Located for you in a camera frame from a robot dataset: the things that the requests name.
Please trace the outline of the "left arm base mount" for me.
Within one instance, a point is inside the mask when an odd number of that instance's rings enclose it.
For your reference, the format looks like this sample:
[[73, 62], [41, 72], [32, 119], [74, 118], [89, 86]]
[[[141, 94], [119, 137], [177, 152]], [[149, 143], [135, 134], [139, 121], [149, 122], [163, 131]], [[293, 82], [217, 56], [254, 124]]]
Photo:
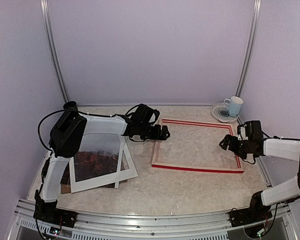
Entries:
[[78, 213], [75, 211], [59, 208], [52, 211], [35, 210], [33, 215], [36, 220], [68, 228], [74, 228], [77, 216]]

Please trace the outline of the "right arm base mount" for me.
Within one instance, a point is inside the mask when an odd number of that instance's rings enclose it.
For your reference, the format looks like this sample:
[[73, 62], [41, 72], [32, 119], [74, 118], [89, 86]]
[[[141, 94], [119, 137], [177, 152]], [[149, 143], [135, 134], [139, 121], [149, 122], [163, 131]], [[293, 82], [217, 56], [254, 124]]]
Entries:
[[253, 212], [249, 207], [242, 209], [232, 208], [229, 212], [229, 218], [233, 228], [264, 221], [270, 219], [272, 216], [269, 209]]

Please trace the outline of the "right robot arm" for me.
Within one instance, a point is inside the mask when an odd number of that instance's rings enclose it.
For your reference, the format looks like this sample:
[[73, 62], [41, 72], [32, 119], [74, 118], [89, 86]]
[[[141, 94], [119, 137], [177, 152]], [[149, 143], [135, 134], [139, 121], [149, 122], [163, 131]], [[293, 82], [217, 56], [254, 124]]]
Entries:
[[231, 217], [235, 221], [256, 222], [264, 216], [271, 216], [272, 205], [293, 201], [300, 198], [300, 140], [285, 138], [248, 138], [239, 139], [236, 136], [226, 135], [219, 143], [223, 150], [233, 152], [243, 160], [248, 155], [253, 157], [287, 160], [298, 164], [298, 170], [292, 178], [271, 188], [254, 193], [249, 207], [235, 210]]

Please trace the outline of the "autumn forest photo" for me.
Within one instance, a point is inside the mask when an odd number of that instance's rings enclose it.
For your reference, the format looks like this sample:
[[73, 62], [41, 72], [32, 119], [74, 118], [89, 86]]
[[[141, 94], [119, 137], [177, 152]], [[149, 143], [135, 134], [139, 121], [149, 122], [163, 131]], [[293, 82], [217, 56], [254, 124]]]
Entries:
[[115, 173], [114, 155], [120, 151], [120, 145], [118, 135], [84, 135], [80, 149], [73, 160], [75, 181], [82, 182]]

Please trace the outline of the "red wooden picture frame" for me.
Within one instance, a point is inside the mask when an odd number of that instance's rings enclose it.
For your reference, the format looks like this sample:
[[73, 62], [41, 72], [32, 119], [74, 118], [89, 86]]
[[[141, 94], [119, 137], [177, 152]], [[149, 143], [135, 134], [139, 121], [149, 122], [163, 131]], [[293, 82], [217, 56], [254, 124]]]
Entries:
[[160, 123], [168, 127], [170, 137], [155, 142], [151, 162], [153, 168], [218, 174], [244, 173], [240, 158], [219, 146], [226, 135], [234, 136], [231, 124], [169, 118], [162, 118]]

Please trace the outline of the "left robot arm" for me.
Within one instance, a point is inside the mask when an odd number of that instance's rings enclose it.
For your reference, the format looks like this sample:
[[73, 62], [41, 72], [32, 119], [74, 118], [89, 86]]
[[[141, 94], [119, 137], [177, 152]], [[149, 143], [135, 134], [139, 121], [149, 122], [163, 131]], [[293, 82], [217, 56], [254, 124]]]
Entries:
[[45, 147], [51, 152], [41, 171], [41, 186], [35, 191], [35, 220], [72, 227], [77, 213], [57, 208], [60, 183], [67, 164], [79, 151], [84, 134], [107, 134], [141, 141], [165, 141], [170, 137], [166, 125], [157, 124], [160, 112], [145, 104], [134, 106], [135, 112], [99, 115], [78, 110], [77, 103], [64, 104], [62, 114], [50, 131]]

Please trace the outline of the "white mat board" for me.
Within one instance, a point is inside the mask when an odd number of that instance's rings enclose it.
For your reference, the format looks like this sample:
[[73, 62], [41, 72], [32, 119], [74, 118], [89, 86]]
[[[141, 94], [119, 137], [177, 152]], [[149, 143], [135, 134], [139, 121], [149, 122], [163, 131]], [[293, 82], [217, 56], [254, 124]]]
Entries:
[[78, 153], [69, 162], [72, 193], [119, 183], [138, 177], [136, 167], [123, 136], [87, 134]]

